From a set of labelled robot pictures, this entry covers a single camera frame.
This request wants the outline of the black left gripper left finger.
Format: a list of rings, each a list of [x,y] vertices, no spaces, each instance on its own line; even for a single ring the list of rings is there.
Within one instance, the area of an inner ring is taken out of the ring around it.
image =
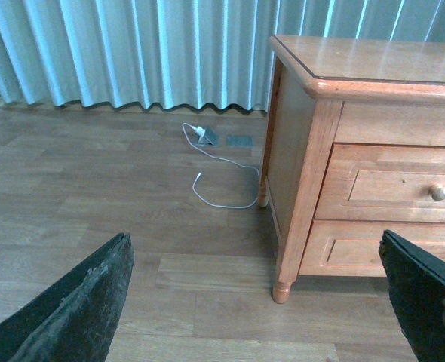
[[[134,265],[120,233],[0,323],[0,361],[104,361]]]

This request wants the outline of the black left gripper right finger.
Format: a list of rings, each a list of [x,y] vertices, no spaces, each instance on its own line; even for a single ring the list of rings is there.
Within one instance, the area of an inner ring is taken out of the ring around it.
[[[419,361],[445,361],[445,262],[391,230],[379,256],[404,336]]]

